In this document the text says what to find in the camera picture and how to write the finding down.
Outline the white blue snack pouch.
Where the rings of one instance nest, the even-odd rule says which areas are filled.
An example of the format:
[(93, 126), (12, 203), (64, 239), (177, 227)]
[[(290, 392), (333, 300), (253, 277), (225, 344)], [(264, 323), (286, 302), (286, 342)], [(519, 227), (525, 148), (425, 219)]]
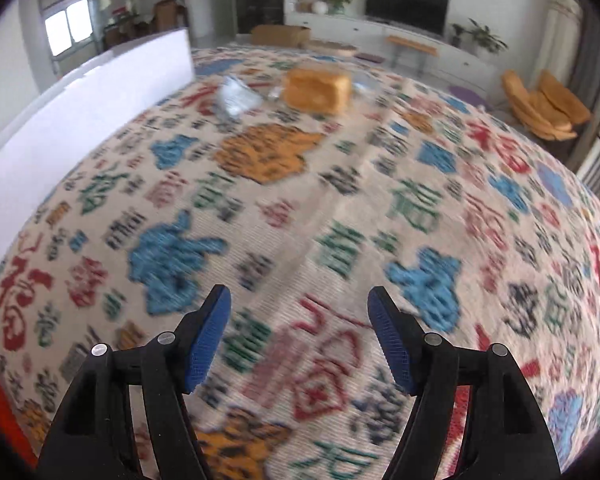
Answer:
[(216, 89), (214, 109), (223, 119), (237, 120), (250, 110), (260, 107), (262, 103), (262, 96), (242, 80), (234, 76), (225, 76)]

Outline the bagged bread loaf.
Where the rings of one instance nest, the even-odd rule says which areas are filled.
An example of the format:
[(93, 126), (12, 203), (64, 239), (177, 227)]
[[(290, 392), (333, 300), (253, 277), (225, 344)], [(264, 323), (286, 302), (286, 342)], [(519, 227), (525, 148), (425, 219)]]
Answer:
[(284, 77), (282, 98), (302, 113), (342, 114), (349, 107), (351, 94), (351, 75), (338, 67), (298, 66)]

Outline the patterned woven tablecloth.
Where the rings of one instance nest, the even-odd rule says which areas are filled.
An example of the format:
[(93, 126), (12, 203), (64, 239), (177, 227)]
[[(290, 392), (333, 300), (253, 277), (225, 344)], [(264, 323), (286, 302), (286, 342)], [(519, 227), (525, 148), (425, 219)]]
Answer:
[(94, 344), (141, 346), (213, 285), (232, 317), (189, 417), (225, 479), (373, 479), (413, 406), (366, 312), (371, 288), (452, 344), (500, 342), (557, 458), (600, 426), (600, 200), (498, 118), (382, 68), (335, 117), (214, 109), (310, 54), (200, 50), (196, 78), (63, 177), (0, 263), (0, 375), (42, 448)]

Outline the orange lounge chair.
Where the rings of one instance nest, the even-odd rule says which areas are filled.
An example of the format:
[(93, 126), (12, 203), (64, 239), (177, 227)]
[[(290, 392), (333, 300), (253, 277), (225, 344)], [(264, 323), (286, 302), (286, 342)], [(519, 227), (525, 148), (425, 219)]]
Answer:
[(537, 138), (568, 141), (591, 119), (588, 108), (548, 70), (541, 70), (534, 89), (513, 70), (501, 74), (501, 85), (514, 116)]

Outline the white foam board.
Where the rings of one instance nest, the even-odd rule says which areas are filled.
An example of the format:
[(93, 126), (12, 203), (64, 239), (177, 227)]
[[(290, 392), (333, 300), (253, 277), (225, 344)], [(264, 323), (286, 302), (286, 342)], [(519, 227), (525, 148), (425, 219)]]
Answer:
[(120, 44), (46, 90), (0, 133), (0, 263), (78, 162), (195, 78), (185, 29)]

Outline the white standing air conditioner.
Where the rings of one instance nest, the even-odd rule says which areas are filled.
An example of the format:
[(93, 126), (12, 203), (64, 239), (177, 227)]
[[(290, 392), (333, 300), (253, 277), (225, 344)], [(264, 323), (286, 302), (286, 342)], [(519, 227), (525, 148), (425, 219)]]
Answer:
[(536, 87), (543, 70), (561, 84), (571, 76), (578, 54), (583, 22), (579, 0), (548, 0), (544, 34), (529, 84)]

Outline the green potted plant right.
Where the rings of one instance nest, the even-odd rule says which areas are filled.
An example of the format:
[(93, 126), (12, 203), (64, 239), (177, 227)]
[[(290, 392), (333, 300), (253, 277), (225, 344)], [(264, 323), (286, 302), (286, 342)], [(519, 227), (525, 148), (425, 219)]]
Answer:
[(469, 21), (471, 28), (468, 32), (477, 47), (494, 55), (499, 55), (508, 49), (508, 44), (500, 36), (495, 35), (489, 26), (481, 25), (473, 18)]

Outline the green potted plant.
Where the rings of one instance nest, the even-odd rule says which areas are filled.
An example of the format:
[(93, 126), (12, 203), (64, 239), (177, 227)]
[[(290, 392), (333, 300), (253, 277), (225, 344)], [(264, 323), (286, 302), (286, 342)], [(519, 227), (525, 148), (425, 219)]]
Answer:
[(471, 28), (468, 32), (477, 47), (494, 55), (499, 55), (508, 49), (508, 44), (500, 36), (495, 35), (489, 26), (481, 25), (473, 18), (469, 21)]
[(343, 14), (347, 10), (347, 6), (354, 0), (322, 0), (328, 6), (329, 14)]

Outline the wooden bench stool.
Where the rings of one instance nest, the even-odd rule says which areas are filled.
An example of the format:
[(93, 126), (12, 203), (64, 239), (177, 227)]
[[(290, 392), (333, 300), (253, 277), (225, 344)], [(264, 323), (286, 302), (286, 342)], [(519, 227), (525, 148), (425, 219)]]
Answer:
[(400, 57), (404, 51), (415, 52), (417, 54), (416, 74), (419, 77), (426, 72), (426, 67), (430, 58), (437, 58), (439, 56), (438, 49), (429, 44), (422, 44), (421, 42), (396, 35), (389, 35), (386, 37), (386, 40), (388, 44), (393, 46), (393, 56), (391, 58), (390, 66), (392, 68), (398, 67)]

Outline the white TV cabinet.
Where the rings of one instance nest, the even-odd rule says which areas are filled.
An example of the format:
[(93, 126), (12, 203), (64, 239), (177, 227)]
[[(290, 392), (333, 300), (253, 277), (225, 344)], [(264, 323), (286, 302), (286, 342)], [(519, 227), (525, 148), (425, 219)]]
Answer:
[(289, 12), (287, 25), (311, 29), (317, 40), (350, 44), (362, 54), (384, 58), (393, 67), (464, 86), (486, 96), (495, 68), (464, 50), (411, 30), (344, 15)]

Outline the cardboard box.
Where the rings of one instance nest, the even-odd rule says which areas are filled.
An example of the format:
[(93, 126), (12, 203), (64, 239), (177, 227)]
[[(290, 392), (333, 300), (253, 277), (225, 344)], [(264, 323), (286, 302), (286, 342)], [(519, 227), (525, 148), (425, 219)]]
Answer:
[(303, 49), (311, 40), (311, 29), (292, 25), (258, 25), (250, 35), (254, 46)]

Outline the black flat television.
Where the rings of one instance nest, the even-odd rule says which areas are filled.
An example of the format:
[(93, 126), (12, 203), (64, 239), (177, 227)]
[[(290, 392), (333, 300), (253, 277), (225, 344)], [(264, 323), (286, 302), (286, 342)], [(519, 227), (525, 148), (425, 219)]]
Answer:
[(442, 36), (450, 0), (365, 0), (365, 15)]

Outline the green potted plant left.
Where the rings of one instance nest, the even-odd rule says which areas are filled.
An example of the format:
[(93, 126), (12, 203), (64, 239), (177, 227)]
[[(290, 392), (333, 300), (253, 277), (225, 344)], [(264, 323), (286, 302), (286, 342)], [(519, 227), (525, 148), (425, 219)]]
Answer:
[(328, 6), (329, 14), (343, 14), (347, 10), (347, 6), (354, 0), (322, 0)]

